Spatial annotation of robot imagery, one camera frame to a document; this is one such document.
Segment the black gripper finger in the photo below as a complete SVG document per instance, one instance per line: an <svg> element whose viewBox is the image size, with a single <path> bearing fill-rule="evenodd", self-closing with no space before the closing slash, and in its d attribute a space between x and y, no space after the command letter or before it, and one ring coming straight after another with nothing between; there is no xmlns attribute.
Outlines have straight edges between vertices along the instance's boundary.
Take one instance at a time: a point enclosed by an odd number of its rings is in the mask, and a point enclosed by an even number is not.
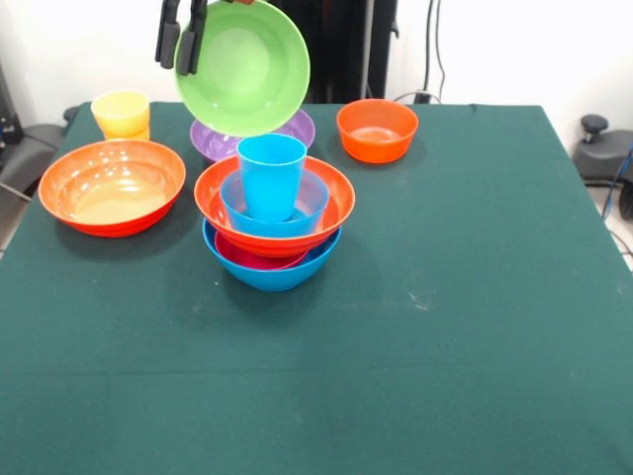
<svg viewBox="0 0 633 475"><path fill-rule="evenodd" d="M174 66L175 50L180 37L180 25L177 21L179 3L179 0L163 0L161 4L154 60L164 69Z"/></svg>
<svg viewBox="0 0 633 475"><path fill-rule="evenodd" d="M187 30L182 34L176 70L181 76L196 74L207 18L207 1L193 0L191 18Z"/></svg>

